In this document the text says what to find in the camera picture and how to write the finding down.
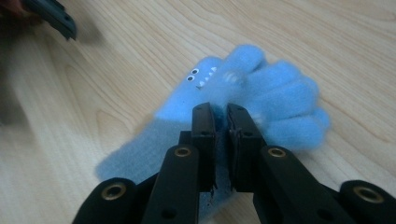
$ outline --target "black plastic part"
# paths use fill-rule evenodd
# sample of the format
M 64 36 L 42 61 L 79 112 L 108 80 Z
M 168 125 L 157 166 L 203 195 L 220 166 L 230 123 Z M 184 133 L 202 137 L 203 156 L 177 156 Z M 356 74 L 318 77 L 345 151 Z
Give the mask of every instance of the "black plastic part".
M 24 6 L 38 14 L 50 26 L 58 30 L 66 39 L 76 39 L 77 27 L 73 19 L 64 12 L 56 0 L 22 0 Z
M 239 192 L 253 192 L 259 151 L 266 146 L 248 111 L 228 104 L 228 126 L 232 145 L 229 147 L 229 172 L 232 186 Z
M 216 185 L 215 136 L 215 121 L 210 103 L 196 106 L 192 110 L 191 144 L 200 153 L 200 191 L 210 191 Z
M 74 224 L 121 224 L 138 217 L 134 210 L 136 185 L 124 178 L 112 178 L 99 184 L 88 196 L 73 221 Z
M 340 204 L 359 223 L 396 223 L 396 200 L 376 185 L 361 180 L 343 183 Z
M 258 165 L 284 223 L 356 223 L 287 149 L 264 147 Z
M 199 152 L 193 146 L 168 149 L 142 223 L 197 223 Z

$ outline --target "tabletop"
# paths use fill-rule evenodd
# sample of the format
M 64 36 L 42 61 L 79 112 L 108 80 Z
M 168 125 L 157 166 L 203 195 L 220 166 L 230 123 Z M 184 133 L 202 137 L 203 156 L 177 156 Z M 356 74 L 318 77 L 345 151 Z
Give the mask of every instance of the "tabletop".
M 60 2 L 76 41 L 47 23 L 1 29 L 0 223 L 70 223 L 99 162 L 200 59 L 245 43 L 318 83 L 332 128 L 297 153 L 318 181 L 362 179 L 396 196 L 395 1 Z M 251 198 L 202 222 L 260 223 Z

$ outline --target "light blue fabric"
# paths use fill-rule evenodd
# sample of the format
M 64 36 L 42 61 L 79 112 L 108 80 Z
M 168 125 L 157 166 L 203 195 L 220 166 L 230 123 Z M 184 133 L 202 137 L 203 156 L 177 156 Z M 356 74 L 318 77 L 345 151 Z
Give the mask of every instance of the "light blue fabric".
M 180 131 L 191 129 L 191 110 L 210 102 L 225 131 L 225 107 L 245 107 L 269 145 L 290 150 L 313 149 L 330 128 L 326 111 L 318 107 L 318 85 L 293 64 L 269 64 L 251 45 L 238 46 L 222 60 L 202 59 L 186 75 L 153 120 L 132 141 L 114 151 L 96 169 L 101 180 L 124 177 L 140 183 L 160 170 L 166 150 L 177 144 Z M 217 184 L 213 199 L 201 194 L 200 217 L 214 211 L 232 194 L 228 181 L 224 136 L 219 136 Z

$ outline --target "wooden surface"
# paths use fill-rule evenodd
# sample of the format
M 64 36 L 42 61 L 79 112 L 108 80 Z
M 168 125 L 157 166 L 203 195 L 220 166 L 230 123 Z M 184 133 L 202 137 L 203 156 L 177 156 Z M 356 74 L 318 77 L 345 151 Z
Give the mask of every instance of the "wooden surface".
M 199 59 L 242 43 L 319 84 L 332 130 L 298 156 L 321 183 L 363 179 L 396 196 L 395 1 L 61 3 L 77 41 L 46 23 L 1 31 L 0 223 L 70 223 L 99 183 L 94 167 Z M 259 223 L 250 199 L 204 222 Z

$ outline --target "light wood grain surface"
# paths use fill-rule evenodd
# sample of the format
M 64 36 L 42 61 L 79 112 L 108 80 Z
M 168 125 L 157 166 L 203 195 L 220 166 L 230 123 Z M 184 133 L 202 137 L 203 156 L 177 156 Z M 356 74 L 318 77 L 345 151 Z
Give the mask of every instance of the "light wood grain surface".
M 320 86 L 332 129 L 298 157 L 323 184 L 396 196 L 396 1 L 61 1 L 78 25 L 2 29 L 0 223 L 70 223 L 94 167 L 199 59 L 256 44 Z M 240 195 L 207 223 L 259 223 Z

